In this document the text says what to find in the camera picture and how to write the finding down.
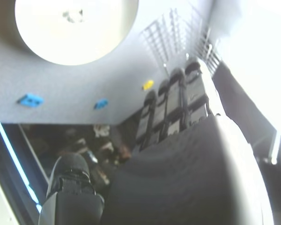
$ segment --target wire rack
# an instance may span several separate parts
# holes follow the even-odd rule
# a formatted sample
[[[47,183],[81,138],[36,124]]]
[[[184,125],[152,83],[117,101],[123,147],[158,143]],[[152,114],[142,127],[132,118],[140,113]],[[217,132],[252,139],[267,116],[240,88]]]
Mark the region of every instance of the wire rack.
[[[180,59],[186,63],[192,56],[205,61],[213,75],[222,59],[216,49],[219,40],[212,43],[211,32],[208,23],[193,5],[186,1],[183,7],[171,8],[162,14],[142,32],[142,35],[167,75],[172,69],[167,66],[171,61]]]

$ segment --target metal rack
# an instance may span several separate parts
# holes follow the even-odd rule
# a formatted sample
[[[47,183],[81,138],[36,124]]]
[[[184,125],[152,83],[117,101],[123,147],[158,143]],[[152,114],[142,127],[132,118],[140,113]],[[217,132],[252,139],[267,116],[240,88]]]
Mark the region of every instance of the metal rack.
[[[185,1],[183,7],[171,8],[158,17],[142,36],[167,76],[173,69],[168,67],[171,61],[185,64],[193,56],[204,60],[213,75],[222,59],[217,52],[220,41],[212,43],[211,32],[206,20],[189,1]]]

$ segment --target blue light strip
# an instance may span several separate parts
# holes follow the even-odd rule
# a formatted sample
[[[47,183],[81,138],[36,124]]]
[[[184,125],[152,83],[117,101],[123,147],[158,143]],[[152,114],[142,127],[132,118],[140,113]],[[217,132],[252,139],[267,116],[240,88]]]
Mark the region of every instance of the blue light strip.
[[[15,166],[16,166],[16,168],[17,168],[17,170],[18,170],[18,172],[19,172],[19,174],[20,174],[20,176],[21,176],[21,178],[22,178],[22,180],[23,180],[23,182],[24,182],[24,184],[27,188],[27,191],[29,192],[29,194],[31,196],[31,199],[36,203],[36,208],[37,208],[38,212],[40,213],[41,210],[42,210],[42,206],[39,204],[39,200],[38,200],[35,192],[30,187],[29,180],[28,180],[28,178],[27,178],[27,176],[26,176],[26,174],[25,174],[16,154],[15,154],[15,151],[14,151],[13,147],[11,146],[11,143],[10,143],[6,133],[5,133],[5,130],[3,129],[3,126],[1,124],[1,122],[0,122],[0,134],[3,138],[3,141],[4,141],[4,143],[7,147],[8,152],[9,152],[11,158],[13,159],[14,164],[15,164]]]

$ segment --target yellow object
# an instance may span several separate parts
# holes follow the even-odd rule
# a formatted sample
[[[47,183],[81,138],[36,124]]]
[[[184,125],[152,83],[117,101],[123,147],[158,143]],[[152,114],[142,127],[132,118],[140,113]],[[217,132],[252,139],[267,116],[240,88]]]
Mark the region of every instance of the yellow object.
[[[154,81],[153,80],[149,80],[147,81],[143,86],[142,86],[142,89],[143,90],[148,90],[150,89],[154,84]]]

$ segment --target blue block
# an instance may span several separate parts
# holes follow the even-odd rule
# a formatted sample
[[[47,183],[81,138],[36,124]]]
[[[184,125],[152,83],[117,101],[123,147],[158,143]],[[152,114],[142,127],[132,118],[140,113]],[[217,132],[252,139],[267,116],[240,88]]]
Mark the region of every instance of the blue block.
[[[44,102],[44,100],[41,97],[35,96],[32,94],[26,94],[24,97],[22,97],[18,101],[19,104],[28,106],[28,107],[38,107],[43,102]]]
[[[103,109],[107,105],[108,105],[108,100],[105,98],[102,98],[102,99],[98,100],[97,103],[95,104],[95,109]]]

